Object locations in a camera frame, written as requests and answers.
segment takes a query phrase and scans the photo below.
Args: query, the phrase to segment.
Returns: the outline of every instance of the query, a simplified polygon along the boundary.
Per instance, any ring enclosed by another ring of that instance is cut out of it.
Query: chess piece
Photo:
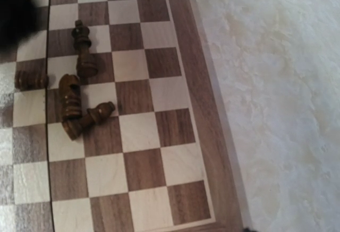
[[[48,76],[43,73],[17,71],[14,78],[14,86],[23,90],[44,89],[48,85]]]
[[[75,75],[64,75],[59,81],[59,99],[62,104],[62,121],[82,116],[80,82]]]
[[[75,22],[75,28],[72,30],[73,47],[78,52],[76,74],[81,78],[89,78],[98,73],[97,64],[89,51],[92,45],[89,33],[89,28],[84,26],[81,20]]]
[[[71,140],[75,140],[86,128],[106,120],[114,110],[112,102],[101,103],[96,108],[87,109],[87,114],[82,118],[64,121],[62,124]]]

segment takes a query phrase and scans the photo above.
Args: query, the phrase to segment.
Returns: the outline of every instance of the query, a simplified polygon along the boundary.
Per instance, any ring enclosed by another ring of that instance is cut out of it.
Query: brown chess piece
[[[80,82],[75,75],[64,75],[59,81],[59,99],[62,120],[77,119],[82,116]]]
[[[87,114],[82,118],[64,121],[62,124],[71,140],[75,140],[81,135],[84,129],[94,124],[100,124],[106,120],[114,110],[115,106],[112,102],[101,103],[96,108],[87,109]]]
[[[81,78],[89,78],[98,73],[97,64],[89,51],[92,45],[89,33],[89,28],[84,26],[81,20],[75,22],[75,28],[72,30],[73,47],[78,52],[76,73]]]
[[[23,90],[44,89],[48,85],[48,76],[43,73],[17,71],[14,78],[14,86]]]

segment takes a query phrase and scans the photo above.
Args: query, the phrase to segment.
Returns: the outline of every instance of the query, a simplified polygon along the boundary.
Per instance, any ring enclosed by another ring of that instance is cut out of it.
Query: chessboard
[[[215,221],[168,0],[37,0],[40,31],[0,63],[0,231],[174,231]],[[71,141],[58,83],[76,74],[71,31],[90,29],[98,74],[83,114],[112,116]],[[18,70],[47,89],[17,91]]]

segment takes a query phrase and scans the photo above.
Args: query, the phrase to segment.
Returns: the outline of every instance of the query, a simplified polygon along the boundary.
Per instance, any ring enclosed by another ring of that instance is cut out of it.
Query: pawn chess piece
[[[14,78],[14,86],[23,90],[44,89],[48,85],[48,76],[43,73],[28,73],[17,71]]]
[[[62,121],[82,116],[80,82],[75,75],[64,75],[59,81],[59,99]]]
[[[69,135],[71,140],[75,140],[84,129],[100,124],[106,120],[115,110],[112,102],[101,103],[96,108],[87,109],[87,114],[80,119],[64,121],[63,127],[65,132]]]
[[[72,30],[73,47],[78,52],[76,73],[81,78],[89,78],[98,73],[97,64],[89,51],[92,45],[89,33],[89,28],[85,27],[81,20],[75,22],[75,28]]]

